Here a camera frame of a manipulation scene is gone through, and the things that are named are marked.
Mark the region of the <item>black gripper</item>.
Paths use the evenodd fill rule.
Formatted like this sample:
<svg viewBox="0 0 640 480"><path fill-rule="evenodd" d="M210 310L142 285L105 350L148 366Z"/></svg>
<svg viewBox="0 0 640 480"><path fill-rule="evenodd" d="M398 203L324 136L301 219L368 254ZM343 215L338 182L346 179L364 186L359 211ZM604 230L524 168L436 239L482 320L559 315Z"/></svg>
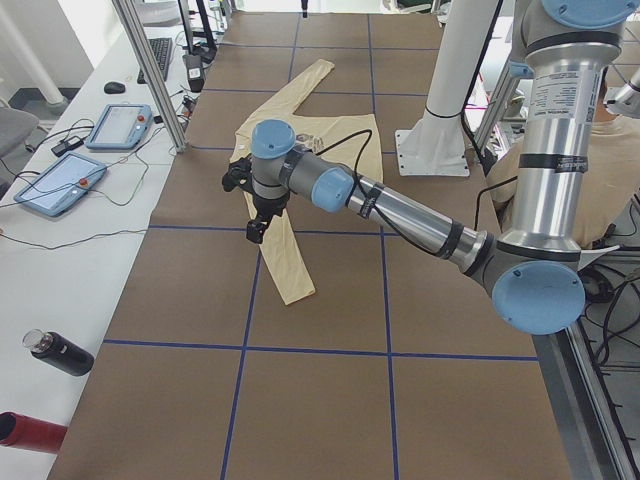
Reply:
<svg viewBox="0 0 640 480"><path fill-rule="evenodd" d="M262 244L264 236L274 216L281 217L288 203L288 194L278 198L264 198L256 193L252 195L252 204L256 210L253 219L246 226L246 239L254 244Z"/></svg>

